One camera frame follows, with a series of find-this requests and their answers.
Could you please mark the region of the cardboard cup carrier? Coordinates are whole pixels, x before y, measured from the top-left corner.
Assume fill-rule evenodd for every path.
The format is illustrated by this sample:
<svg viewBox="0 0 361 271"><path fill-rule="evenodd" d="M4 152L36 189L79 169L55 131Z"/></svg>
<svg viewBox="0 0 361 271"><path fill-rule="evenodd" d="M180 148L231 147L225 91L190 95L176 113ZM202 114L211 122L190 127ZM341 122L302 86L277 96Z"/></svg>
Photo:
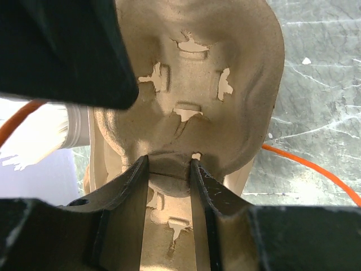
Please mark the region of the cardboard cup carrier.
<svg viewBox="0 0 361 271"><path fill-rule="evenodd" d="M89 108L91 193L149 158L141 270L196 270L189 171L237 195L263 144L284 68L266 1L116 1L139 82L127 111Z"/></svg>

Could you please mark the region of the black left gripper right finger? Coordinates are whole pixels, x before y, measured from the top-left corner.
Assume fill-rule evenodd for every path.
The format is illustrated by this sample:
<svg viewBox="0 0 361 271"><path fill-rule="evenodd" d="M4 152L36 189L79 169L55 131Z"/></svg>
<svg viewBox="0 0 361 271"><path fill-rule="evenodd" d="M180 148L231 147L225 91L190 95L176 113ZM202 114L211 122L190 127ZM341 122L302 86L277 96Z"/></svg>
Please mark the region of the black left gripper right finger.
<svg viewBox="0 0 361 271"><path fill-rule="evenodd" d="M359 270L360 208L254 206L191 161L198 270Z"/></svg>

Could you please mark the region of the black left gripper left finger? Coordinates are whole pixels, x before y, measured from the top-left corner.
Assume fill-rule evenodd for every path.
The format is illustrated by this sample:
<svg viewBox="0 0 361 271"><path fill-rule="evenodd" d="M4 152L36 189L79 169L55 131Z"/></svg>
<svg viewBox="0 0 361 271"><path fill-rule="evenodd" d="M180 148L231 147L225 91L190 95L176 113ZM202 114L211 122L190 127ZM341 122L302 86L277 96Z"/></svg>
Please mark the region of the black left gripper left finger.
<svg viewBox="0 0 361 271"><path fill-rule="evenodd" d="M2 270L139 270L148 158L67 206L1 200Z"/></svg>

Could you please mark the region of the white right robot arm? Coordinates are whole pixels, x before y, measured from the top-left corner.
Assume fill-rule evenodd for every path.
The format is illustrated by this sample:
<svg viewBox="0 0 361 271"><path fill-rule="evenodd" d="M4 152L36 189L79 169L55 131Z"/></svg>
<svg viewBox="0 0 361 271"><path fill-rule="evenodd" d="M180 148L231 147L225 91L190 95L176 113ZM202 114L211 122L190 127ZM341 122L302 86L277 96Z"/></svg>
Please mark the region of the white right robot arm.
<svg viewBox="0 0 361 271"><path fill-rule="evenodd" d="M114 1L2 1L1 159L22 170L87 145L88 107L127 110L139 88Z"/></svg>

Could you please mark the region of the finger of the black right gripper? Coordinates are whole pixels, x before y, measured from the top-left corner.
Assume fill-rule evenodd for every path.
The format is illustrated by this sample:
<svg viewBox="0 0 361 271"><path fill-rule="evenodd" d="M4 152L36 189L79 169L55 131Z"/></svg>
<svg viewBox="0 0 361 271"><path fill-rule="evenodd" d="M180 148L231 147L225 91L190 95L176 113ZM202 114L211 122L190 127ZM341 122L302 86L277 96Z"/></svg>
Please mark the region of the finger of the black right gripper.
<svg viewBox="0 0 361 271"><path fill-rule="evenodd" d="M114 1L2 1L1 94L127 110L139 88Z"/></svg>

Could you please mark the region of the brown paper takeout bag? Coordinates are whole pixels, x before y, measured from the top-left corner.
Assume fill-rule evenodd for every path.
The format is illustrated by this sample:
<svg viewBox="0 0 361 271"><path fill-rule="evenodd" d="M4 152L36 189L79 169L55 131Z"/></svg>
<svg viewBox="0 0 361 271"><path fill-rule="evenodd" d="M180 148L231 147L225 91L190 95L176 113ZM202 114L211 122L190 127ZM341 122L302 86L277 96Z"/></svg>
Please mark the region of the brown paper takeout bag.
<svg viewBox="0 0 361 271"><path fill-rule="evenodd" d="M41 106L46 104L46 101L41 100L31 100L30 102L23 105L20 109L18 109L9 119L7 119L1 125L1 147L3 144L9 139L11 134L24 122L24 120L33 112L38 110ZM360 196L347 184L341 181L337 176L333 173L327 171L326 169L314 164L306 159L303 159L299 156L293 155L289 152L280 150L278 148L272 147L267 144L263 144L262 148L267 151L274 152L282 157L298 162L308 168L311 168L318 173L322 174L324 177L331 180L335 185L343 189L345 193L351 198L351 200L360 207Z"/></svg>

